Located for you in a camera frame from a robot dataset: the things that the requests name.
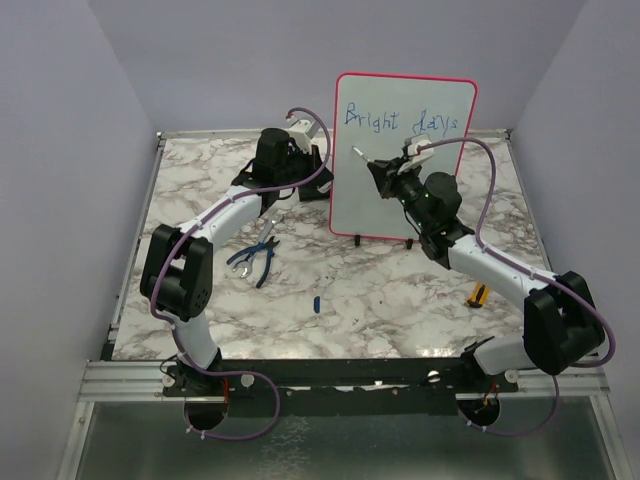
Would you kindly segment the blue white whiteboard marker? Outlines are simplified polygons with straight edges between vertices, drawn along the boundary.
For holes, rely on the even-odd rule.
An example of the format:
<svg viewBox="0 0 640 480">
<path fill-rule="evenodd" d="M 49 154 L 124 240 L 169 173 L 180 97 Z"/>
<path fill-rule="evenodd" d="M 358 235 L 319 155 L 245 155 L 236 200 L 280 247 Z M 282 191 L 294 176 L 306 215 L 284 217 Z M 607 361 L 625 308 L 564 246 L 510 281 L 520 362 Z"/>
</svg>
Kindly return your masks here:
<svg viewBox="0 0 640 480">
<path fill-rule="evenodd" d="M 361 158 L 363 161 L 365 161 L 366 163 L 371 163 L 373 160 L 367 156 L 360 148 L 358 148 L 357 146 L 353 145 L 352 146 L 352 150 L 354 151 L 354 153 Z"/>
</svg>

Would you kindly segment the pink framed whiteboard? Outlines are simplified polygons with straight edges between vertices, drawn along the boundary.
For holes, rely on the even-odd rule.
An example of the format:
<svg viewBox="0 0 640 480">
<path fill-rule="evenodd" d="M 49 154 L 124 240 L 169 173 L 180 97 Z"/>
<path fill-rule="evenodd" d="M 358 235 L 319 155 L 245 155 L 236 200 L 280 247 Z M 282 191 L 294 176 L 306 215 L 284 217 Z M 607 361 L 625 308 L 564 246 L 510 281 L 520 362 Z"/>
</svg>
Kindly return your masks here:
<svg viewBox="0 0 640 480">
<path fill-rule="evenodd" d="M 329 228 L 336 235 L 416 236 L 396 199 L 379 196 L 366 162 L 402 155 L 404 141 L 467 134 L 478 94 L 470 79 L 346 72 L 336 81 Z"/>
</svg>

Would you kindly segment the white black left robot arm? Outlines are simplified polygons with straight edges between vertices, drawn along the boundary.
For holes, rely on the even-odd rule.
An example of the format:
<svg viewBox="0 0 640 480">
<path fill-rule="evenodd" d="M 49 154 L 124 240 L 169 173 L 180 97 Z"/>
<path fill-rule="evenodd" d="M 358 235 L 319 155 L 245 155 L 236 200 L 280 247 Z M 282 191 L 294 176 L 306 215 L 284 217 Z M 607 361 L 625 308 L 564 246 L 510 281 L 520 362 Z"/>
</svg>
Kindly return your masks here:
<svg viewBox="0 0 640 480">
<path fill-rule="evenodd" d="M 332 180 L 328 159 L 312 143 L 319 129 L 302 120 L 262 130 L 254 158 L 220 200 L 178 227 L 162 224 L 152 233 L 140 291 L 151 315 L 169 325 L 179 362 L 188 367 L 186 382 L 199 394 L 214 392 L 221 380 L 221 351 L 204 313 L 213 291 L 213 257 L 279 201 L 282 190 L 319 188 Z"/>
</svg>

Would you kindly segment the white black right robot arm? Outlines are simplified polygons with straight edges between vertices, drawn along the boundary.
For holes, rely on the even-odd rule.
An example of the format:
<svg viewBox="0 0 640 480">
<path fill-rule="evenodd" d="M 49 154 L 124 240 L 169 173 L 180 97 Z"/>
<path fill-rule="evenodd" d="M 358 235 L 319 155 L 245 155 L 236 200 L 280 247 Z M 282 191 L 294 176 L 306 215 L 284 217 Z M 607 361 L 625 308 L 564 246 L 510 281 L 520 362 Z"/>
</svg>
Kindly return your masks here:
<svg viewBox="0 0 640 480">
<path fill-rule="evenodd" d="M 539 369 L 557 375 L 576 365 L 605 341 L 595 318 L 586 281 L 574 272 L 556 276 L 507 256 L 498 259 L 457 213 L 462 198 L 454 176 L 435 172 L 420 180 L 403 159 L 367 164 L 383 198 L 395 198 L 419 229 L 426 256 L 448 270 L 465 274 L 515 305 L 523 314 L 520 334 L 490 338 L 464 351 L 461 383 L 481 391 L 507 370 Z"/>
</svg>

